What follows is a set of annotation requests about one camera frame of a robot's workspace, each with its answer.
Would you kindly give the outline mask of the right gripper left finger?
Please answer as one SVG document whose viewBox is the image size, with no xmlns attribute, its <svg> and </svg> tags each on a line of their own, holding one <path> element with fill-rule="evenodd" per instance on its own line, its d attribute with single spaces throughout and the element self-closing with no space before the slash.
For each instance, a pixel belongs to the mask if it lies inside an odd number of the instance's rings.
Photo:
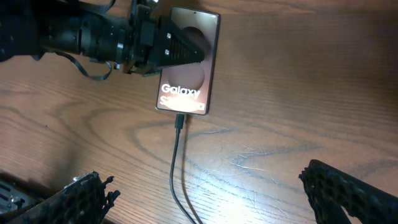
<svg viewBox="0 0 398 224">
<path fill-rule="evenodd" d="M 113 179 L 103 182 L 97 172 L 80 175 L 55 195 L 9 212 L 9 224 L 101 224 L 121 194 L 105 191 Z"/>
</svg>

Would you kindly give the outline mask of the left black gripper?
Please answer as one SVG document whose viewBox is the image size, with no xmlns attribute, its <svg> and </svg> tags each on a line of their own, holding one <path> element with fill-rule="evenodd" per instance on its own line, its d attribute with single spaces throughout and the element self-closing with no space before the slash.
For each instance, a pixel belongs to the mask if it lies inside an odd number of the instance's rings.
<svg viewBox="0 0 398 224">
<path fill-rule="evenodd" d="M 129 13 L 129 56 L 123 72 L 143 77 L 158 75 L 161 68 L 198 63 L 204 60 L 204 51 L 170 18 L 160 16 L 158 23 L 151 16 L 158 0 L 132 0 Z M 154 47 L 154 65 L 149 62 Z"/>
</svg>

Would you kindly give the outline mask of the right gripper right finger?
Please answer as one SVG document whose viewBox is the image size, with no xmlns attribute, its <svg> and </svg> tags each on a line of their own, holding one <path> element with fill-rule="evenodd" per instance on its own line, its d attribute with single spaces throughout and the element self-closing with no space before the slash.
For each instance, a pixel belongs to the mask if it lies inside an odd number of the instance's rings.
<svg viewBox="0 0 398 224">
<path fill-rule="evenodd" d="M 397 197 L 319 160 L 312 159 L 298 176 L 317 223 L 397 224 Z"/>
</svg>

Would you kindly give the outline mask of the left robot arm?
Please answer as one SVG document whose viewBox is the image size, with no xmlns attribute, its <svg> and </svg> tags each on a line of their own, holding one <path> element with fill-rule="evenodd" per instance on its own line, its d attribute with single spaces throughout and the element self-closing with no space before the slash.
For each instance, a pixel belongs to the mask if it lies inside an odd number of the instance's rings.
<svg viewBox="0 0 398 224">
<path fill-rule="evenodd" d="M 107 13 L 114 1 L 1 1 L 1 61 L 18 55 L 39 61 L 54 53 L 71 61 L 85 77 L 89 74 L 74 55 L 106 64 L 110 71 L 143 76 L 203 61 L 202 49 L 170 16 L 152 17 L 155 5 L 132 0 L 125 18 Z"/>
</svg>

